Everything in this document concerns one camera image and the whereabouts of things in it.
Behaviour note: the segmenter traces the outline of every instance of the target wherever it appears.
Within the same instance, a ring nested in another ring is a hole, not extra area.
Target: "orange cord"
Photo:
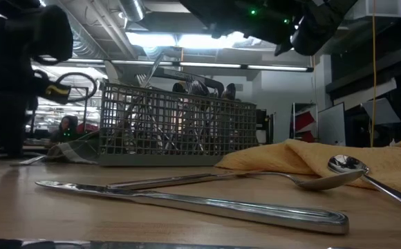
[[[373,118],[371,121],[371,137],[370,144],[374,147],[374,124],[375,124],[375,90],[377,87],[377,67],[375,58],[375,0],[373,0],[373,75],[374,75],[374,87],[373,87]]]

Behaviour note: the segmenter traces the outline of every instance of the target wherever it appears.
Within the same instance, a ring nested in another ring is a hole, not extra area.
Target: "yellow towel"
[[[401,142],[384,148],[353,148],[319,143],[287,140],[276,145],[264,145],[226,155],[216,167],[228,169],[264,169],[293,174],[317,174],[331,176],[328,159],[335,155],[348,155],[368,165],[372,176],[378,181],[401,191]],[[352,182],[356,187],[374,187],[361,180]]]

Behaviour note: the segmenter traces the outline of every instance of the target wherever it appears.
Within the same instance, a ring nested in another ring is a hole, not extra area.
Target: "butter knife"
[[[347,234],[349,230],[349,222],[346,215],[326,210],[165,194],[155,191],[140,192],[109,189],[97,185],[61,183],[57,181],[37,181],[36,184],[55,190],[126,199],[141,204],[159,205],[328,234]]]

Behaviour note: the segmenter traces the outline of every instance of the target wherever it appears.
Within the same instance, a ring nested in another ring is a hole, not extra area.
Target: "cutlery basket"
[[[256,105],[119,84],[102,94],[102,166],[206,166],[257,145]]]

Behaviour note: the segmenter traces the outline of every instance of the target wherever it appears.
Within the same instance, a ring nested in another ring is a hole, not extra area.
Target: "wooden table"
[[[208,214],[47,190],[37,180],[104,185],[223,172],[212,167],[101,168],[90,165],[9,167],[0,161],[0,238],[143,241],[273,248],[401,248],[401,205],[379,192],[340,187],[298,189],[288,179],[257,176],[160,188],[161,192],[276,203],[343,212],[350,234],[335,236]]]

